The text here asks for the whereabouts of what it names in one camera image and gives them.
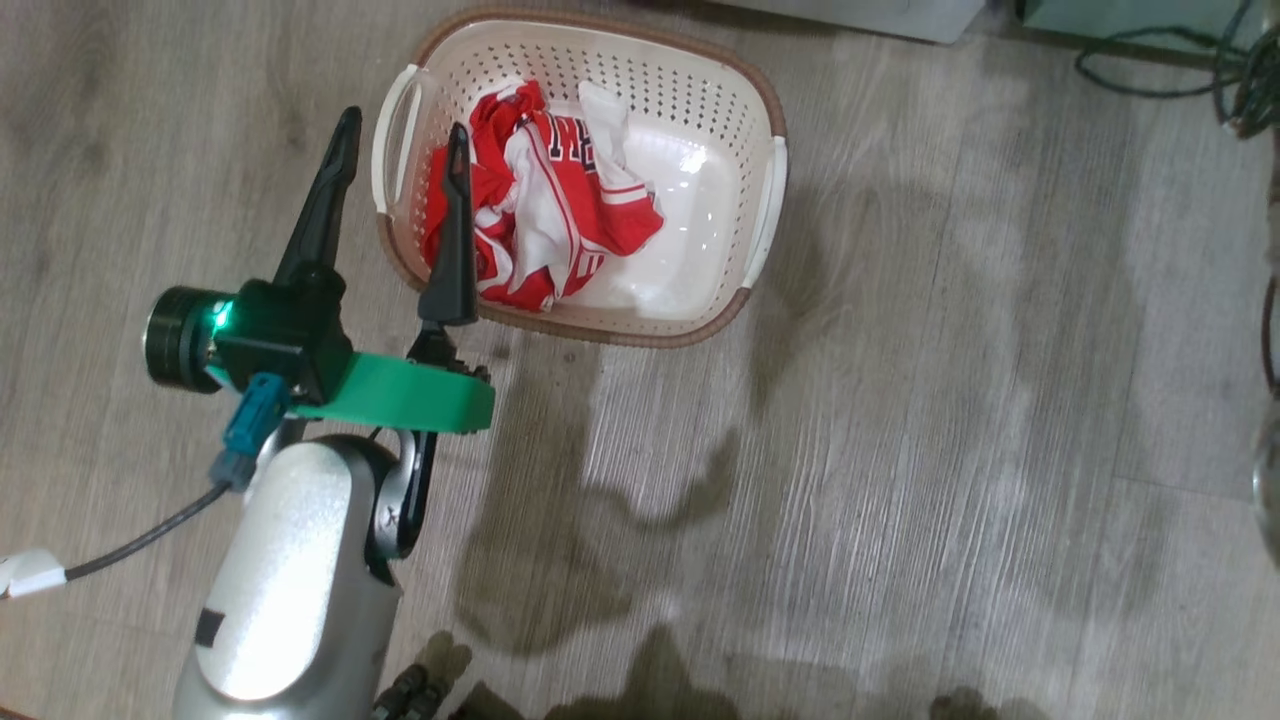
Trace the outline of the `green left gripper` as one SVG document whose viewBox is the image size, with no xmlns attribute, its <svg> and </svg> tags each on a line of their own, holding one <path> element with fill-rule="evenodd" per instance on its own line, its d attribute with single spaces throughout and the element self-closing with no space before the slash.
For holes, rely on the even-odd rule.
<svg viewBox="0 0 1280 720">
<path fill-rule="evenodd" d="M 298 220 L 273 277 L 289 284 L 305 266 L 337 265 L 346 195 L 358 169 L 364 114 L 343 110 Z M 470 368 L 444 327 L 477 320 L 479 295 L 474 232 L 470 137 L 451 127 L 442 181 L 445 200 L 436 256 L 419 297 L 425 328 L 404 357 L 356 352 L 335 393 L 320 405 L 297 404 L 296 416 L 393 430 L 468 434 L 492 427 L 495 389 L 480 368 Z"/>
</svg>

